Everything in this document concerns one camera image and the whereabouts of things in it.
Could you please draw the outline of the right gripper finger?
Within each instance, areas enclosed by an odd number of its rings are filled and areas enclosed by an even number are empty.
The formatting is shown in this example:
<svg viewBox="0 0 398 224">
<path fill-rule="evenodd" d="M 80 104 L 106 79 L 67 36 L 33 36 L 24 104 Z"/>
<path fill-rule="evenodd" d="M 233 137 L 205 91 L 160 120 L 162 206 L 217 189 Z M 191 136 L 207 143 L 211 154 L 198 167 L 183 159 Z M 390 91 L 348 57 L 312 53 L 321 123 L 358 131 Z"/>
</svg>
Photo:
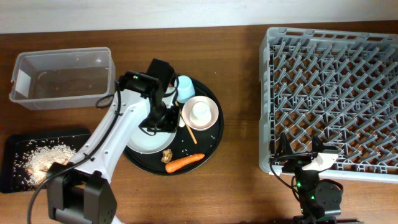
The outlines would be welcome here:
<svg viewBox="0 0 398 224">
<path fill-rule="evenodd" d="M 287 139 L 287 136 L 285 133 L 280 134 L 279 138 L 279 145 L 278 148 L 276 149 L 276 155 L 277 156 L 288 156 L 292 155 L 294 152 L 290 146 L 289 140 Z"/>
<path fill-rule="evenodd" d="M 313 152 L 332 152 L 332 146 L 324 145 L 318 136 L 312 137 L 312 151 Z"/>
</svg>

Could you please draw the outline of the grey plate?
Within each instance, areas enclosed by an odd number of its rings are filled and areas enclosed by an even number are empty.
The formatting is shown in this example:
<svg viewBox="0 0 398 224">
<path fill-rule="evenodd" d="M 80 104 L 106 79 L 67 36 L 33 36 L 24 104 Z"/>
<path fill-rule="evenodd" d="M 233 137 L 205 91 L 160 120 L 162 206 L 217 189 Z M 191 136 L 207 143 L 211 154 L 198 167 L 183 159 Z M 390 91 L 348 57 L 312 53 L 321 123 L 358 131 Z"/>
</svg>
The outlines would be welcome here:
<svg viewBox="0 0 398 224">
<path fill-rule="evenodd" d="M 140 129 L 134 131 L 127 147 L 141 154 L 153 154 L 166 149 L 174 140 L 176 132 L 158 132 L 154 136 L 148 135 Z"/>
</svg>

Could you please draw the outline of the brown food scrap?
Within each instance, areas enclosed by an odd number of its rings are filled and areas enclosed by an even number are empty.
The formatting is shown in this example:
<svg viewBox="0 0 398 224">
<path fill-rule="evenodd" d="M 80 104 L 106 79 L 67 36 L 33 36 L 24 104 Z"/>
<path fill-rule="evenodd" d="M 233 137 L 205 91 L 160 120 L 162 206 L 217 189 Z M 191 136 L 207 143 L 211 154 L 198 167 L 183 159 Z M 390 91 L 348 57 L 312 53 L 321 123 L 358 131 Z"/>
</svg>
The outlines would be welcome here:
<svg viewBox="0 0 398 224">
<path fill-rule="evenodd" d="M 172 160 L 172 156 L 173 154 L 171 149 L 163 150 L 161 161 L 165 164 L 168 164 Z"/>
</svg>

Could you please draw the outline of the orange carrot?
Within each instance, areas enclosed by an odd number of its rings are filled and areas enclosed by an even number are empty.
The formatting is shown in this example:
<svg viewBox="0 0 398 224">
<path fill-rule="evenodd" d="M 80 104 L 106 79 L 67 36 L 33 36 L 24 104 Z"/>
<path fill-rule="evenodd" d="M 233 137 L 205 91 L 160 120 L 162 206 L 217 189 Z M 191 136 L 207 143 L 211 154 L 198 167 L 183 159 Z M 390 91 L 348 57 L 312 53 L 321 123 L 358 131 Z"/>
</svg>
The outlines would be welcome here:
<svg viewBox="0 0 398 224">
<path fill-rule="evenodd" d="M 204 154 L 193 154 L 193 155 L 189 155 L 187 157 L 183 157 L 181 159 L 177 159 L 174 161 L 171 161 L 169 163 L 167 163 L 165 165 L 165 170 L 167 171 L 167 173 L 173 173 L 176 170 L 179 170 L 181 168 L 183 168 L 186 165 L 189 165 L 191 163 L 194 163 L 196 161 L 200 161 L 205 157 Z"/>
</svg>

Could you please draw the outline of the rice and nuts pile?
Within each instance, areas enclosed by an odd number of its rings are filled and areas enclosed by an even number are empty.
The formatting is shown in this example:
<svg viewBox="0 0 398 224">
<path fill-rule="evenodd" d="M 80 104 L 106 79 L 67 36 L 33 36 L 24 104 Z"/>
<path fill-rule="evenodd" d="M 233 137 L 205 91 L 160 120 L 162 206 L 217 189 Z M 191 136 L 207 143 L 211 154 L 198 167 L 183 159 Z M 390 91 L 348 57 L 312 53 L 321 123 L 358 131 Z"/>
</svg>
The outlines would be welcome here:
<svg viewBox="0 0 398 224">
<path fill-rule="evenodd" d="M 76 150 L 65 144 L 38 147 L 28 153 L 27 161 L 23 165 L 28 174 L 27 185 L 38 186 L 46 179 L 47 172 L 54 162 L 66 165 L 75 154 Z"/>
</svg>

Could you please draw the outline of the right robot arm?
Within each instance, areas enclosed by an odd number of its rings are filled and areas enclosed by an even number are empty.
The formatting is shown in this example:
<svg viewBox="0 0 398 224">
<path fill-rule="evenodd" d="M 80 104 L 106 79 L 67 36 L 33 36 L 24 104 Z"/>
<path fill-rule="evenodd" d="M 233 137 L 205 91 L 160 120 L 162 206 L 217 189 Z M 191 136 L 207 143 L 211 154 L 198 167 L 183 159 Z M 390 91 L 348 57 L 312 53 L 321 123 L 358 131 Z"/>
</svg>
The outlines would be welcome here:
<svg viewBox="0 0 398 224">
<path fill-rule="evenodd" d="M 286 134 L 280 134 L 279 145 L 269 164 L 282 162 L 282 172 L 294 175 L 289 184 L 283 182 L 300 204 L 301 215 L 293 217 L 294 224 L 338 223 L 336 217 L 341 214 L 343 185 L 320 179 L 320 173 L 329 169 L 337 158 L 337 147 L 325 145 L 317 136 L 312 138 L 310 152 L 296 153 Z"/>
</svg>

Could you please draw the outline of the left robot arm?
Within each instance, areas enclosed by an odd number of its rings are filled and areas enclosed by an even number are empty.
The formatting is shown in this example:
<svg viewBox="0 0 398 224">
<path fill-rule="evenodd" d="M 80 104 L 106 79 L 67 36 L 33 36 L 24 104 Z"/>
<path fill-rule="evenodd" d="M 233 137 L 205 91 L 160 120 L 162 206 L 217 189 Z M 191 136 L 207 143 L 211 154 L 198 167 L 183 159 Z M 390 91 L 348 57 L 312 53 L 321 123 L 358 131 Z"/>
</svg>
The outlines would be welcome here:
<svg viewBox="0 0 398 224">
<path fill-rule="evenodd" d="M 179 108 L 169 83 L 172 66 L 153 59 L 145 73 L 126 72 L 116 82 L 106 116 L 67 165 L 54 163 L 46 182 L 49 217 L 61 223 L 119 223 L 110 182 L 128 142 L 169 144 Z"/>
</svg>

